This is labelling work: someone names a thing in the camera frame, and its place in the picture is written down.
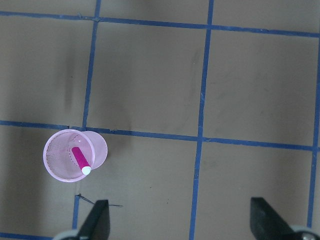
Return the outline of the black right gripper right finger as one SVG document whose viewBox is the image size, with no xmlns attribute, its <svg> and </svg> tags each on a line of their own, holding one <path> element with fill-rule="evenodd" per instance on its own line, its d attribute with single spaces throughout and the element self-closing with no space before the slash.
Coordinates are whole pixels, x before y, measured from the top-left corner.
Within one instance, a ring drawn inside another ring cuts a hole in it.
<svg viewBox="0 0 320 240">
<path fill-rule="evenodd" d="M 295 235 L 263 197 L 250 199 L 250 230 L 256 240 L 289 240 Z"/>
</svg>

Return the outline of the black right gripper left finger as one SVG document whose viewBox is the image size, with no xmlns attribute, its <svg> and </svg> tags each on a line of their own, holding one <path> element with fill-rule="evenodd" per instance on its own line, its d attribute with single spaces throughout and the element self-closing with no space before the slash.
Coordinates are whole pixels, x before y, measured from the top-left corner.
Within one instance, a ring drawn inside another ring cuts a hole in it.
<svg viewBox="0 0 320 240">
<path fill-rule="evenodd" d="M 79 229 L 77 240 L 108 240 L 110 236 L 110 211 L 108 200 L 98 200 Z"/>
</svg>

